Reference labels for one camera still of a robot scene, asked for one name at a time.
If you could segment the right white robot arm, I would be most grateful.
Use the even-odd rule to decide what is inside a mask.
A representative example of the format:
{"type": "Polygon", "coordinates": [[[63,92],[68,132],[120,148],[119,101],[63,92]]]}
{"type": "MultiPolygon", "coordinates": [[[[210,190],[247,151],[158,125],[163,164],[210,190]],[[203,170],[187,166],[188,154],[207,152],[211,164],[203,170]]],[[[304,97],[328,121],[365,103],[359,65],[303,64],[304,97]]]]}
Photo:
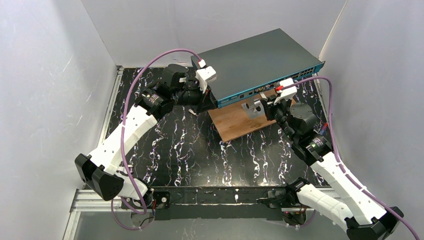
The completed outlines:
{"type": "Polygon", "coordinates": [[[306,205],[343,229],[351,240],[385,240],[398,227],[403,212],[396,206],[385,208],[365,193],[366,187],[352,183],[348,170],[337,161],[332,144],[314,129],[317,117],[305,103],[282,100],[275,96],[261,99],[269,121],[275,120],[291,141],[295,155],[323,177],[340,200],[318,190],[299,177],[284,187],[281,194],[272,193],[261,202],[271,206],[278,201],[306,205]]]}

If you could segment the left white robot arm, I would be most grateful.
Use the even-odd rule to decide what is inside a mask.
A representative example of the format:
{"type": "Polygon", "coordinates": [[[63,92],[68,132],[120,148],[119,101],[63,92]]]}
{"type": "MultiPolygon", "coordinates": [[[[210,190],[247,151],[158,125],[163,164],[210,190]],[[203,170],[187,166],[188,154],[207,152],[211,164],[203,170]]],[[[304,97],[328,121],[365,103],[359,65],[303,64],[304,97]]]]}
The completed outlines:
{"type": "Polygon", "coordinates": [[[74,160],[81,180],[104,201],[115,197],[143,199],[149,187],[131,173],[120,173],[127,167],[128,151],[140,138],[155,127],[174,106],[192,106],[197,113],[215,109],[210,82],[217,79],[211,66],[195,71],[190,78],[189,69],[178,64],[169,64],[162,76],[148,84],[140,92],[122,122],[88,154],[80,153],[74,160]]]}

